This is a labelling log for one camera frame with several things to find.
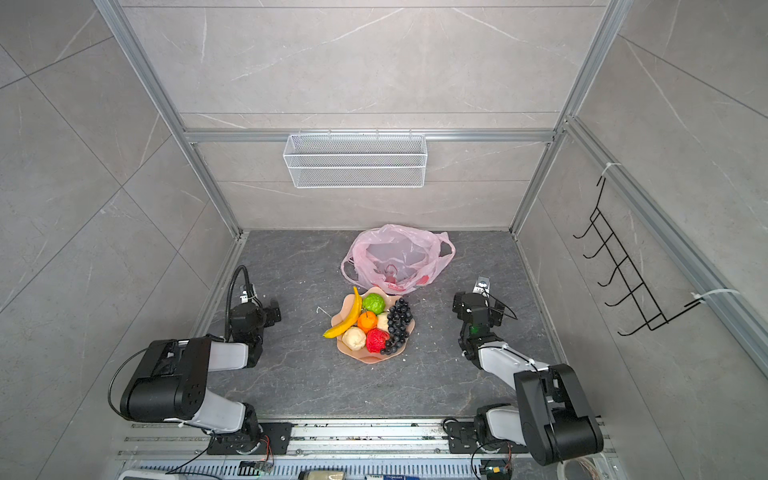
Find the dark fake grape bunch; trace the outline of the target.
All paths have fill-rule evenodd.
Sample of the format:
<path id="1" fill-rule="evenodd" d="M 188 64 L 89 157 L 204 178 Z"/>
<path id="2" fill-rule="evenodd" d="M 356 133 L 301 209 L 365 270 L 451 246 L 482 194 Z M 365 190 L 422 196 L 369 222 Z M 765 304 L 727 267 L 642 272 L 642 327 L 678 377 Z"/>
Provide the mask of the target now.
<path id="1" fill-rule="evenodd" d="M 380 353 L 394 355 L 405 345 L 410 336 L 409 328 L 413 325 L 413 314 L 408 301 L 404 298 L 396 300 L 386 313 L 389 319 L 390 340 L 387 342 L 387 348 Z"/>

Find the beige fake fruit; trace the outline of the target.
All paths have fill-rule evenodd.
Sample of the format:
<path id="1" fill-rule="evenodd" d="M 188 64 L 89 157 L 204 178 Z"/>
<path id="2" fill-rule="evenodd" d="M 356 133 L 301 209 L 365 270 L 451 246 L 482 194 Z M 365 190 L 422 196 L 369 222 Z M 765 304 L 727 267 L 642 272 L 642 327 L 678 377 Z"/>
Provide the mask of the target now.
<path id="1" fill-rule="evenodd" d="M 382 312 L 377 316 L 377 329 L 385 332 L 389 331 L 389 319 L 386 312 Z"/>
<path id="2" fill-rule="evenodd" d="M 366 346 L 367 333 L 359 327 L 356 327 L 356 326 L 350 327 L 342 335 L 342 343 L 350 351 L 359 351 Z"/>

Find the pink wavy plastic plate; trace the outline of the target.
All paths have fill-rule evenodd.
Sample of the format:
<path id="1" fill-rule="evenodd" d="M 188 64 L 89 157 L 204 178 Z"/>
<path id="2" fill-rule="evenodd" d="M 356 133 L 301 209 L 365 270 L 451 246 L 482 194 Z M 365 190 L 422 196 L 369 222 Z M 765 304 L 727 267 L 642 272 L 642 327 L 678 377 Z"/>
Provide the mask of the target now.
<path id="1" fill-rule="evenodd" d="M 396 303 L 396 301 L 401 298 L 400 295 L 388 295 L 379 287 L 372 287 L 365 294 L 363 294 L 362 297 L 366 298 L 370 294 L 381 295 L 385 299 L 388 307 L 393 306 Z M 354 303 L 353 294 L 349 294 L 344 298 L 341 306 L 341 310 L 337 314 L 333 315 L 330 319 L 331 327 L 335 327 L 337 324 L 340 324 L 345 320 L 348 313 L 351 311 L 351 307 L 353 303 Z M 404 341 L 403 345 L 399 349 L 397 349 L 392 355 L 382 355 L 380 353 L 371 353 L 367 350 L 366 347 L 362 347 L 360 350 L 357 350 L 357 351 L 350 350 L 347 347 L 347 345 L 343 343 L 340 337 L 336 338 L 336 347 L 338 351 L 344 355 L 354 358 L 364 364 L 373 365 L 385 360 L 392 359 L 402 354 L 406 350 L 409 340 L 410 338 L 407 338 Z"/>

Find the pink plastic shopping bag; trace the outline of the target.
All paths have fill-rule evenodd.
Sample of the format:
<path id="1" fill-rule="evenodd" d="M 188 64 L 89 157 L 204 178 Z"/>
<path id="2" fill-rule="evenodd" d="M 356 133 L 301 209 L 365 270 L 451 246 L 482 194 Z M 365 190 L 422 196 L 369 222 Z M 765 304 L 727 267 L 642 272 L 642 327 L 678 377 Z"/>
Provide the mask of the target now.
<path id="1" fill-rule="evenodd" d="M 348 282 L 405 295 L 433 283 L 456 255 L 446 232 L 434 233 L 396 224 L 360 233 L 341 262 Z"/>

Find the red fake fruit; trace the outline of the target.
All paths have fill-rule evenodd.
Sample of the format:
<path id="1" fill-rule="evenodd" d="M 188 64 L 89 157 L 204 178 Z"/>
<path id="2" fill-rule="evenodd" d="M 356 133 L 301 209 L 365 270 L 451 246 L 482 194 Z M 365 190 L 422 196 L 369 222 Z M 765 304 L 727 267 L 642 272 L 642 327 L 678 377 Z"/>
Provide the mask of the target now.
<path id="1" fill-rule="evenodd" d="M 374 328 L 367 332 L 366 349 L 372 354 L 379 354 L 387 348 L 387 342 L 390 340 L 390 334 L 387 331 Z"/>

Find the green fake fruit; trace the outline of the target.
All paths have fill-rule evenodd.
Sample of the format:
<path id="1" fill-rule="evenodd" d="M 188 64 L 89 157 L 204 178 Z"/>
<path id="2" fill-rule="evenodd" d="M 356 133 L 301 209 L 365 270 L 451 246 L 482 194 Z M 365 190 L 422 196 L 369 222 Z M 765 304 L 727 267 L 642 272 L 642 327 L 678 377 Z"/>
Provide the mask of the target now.
<path id="1" fill-rule="evenodd" d="M 386 299 L 377 293 L 369 293 L 362 300 L 362 309 L 373 315 L 380 315 L 388 310 Z"/>

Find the yellow fake fruit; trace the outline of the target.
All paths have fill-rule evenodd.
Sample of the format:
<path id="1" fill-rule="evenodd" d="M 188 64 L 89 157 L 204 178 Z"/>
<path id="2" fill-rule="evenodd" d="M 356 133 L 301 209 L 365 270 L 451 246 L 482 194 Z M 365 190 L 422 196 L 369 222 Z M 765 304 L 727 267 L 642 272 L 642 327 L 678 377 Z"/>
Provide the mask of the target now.
<path id="1" fill-rule="evenodd" d="M 346 317 L 340 323 L 334 324 L 331 328 L 326 330 L 323 334 L 324 338 L 337 338 L 343 335 L 349 328 L 356 324 L 362 310 L 362 297 L 357 287 L 355 287 L 353 291 L 353 302 L 351 304 L 350 310 L 347 312 Z"/>

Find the orange fake fruit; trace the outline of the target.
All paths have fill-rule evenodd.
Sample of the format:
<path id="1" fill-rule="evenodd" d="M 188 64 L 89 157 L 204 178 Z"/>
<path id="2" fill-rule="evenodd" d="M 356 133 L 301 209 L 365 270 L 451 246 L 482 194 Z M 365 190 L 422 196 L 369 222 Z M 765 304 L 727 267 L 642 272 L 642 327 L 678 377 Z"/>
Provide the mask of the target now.
<path id="1" fill-rule="evenodd" d="M 378 316 L 372 311 L 364 310 L 360 313 L 356 326 L 367 334 L 369 331 L 377 328 Z"/>

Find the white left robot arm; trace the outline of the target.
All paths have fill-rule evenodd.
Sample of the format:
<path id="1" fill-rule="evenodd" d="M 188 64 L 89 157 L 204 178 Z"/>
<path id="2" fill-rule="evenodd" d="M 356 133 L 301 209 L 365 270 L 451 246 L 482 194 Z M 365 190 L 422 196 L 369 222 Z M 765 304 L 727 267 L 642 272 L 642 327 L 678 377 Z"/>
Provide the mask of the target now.
<path id="1" fill-rule="evenodd" d="M 255 407 L 229 400 L 207 386 L 211 372 L 251 369 L 264 349 L 265 330 L 281 321 L 279 304 L 258 299 L 246 266 L 235 268 L 226 292 L 224 333 L 155 340 L 139 360 L 119 402 L 107 389 L 110 409 L 126 421 L 175 423 L 210 437 L 213 455 L 271 452 Z"/>

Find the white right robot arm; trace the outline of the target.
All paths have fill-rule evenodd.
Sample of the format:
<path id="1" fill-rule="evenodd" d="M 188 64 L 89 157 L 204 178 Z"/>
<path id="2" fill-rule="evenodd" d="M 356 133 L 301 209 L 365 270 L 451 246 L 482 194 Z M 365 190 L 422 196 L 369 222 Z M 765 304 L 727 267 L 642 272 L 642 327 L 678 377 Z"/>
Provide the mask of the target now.
<path id="1" fill-rule="evenodd" d="M 513 404 L 478 409 L 473 420 L 478 447 L 522 447 L 542 466 L 603 451 L 604 435 L 575 370 L 535 360 L 494 333 L 505 317 L 515 315 L 490 293 L 488 278 L 456 293 L 452 311 L 462 321 L 458 344 L 464 358 L 515 393 Z"/>

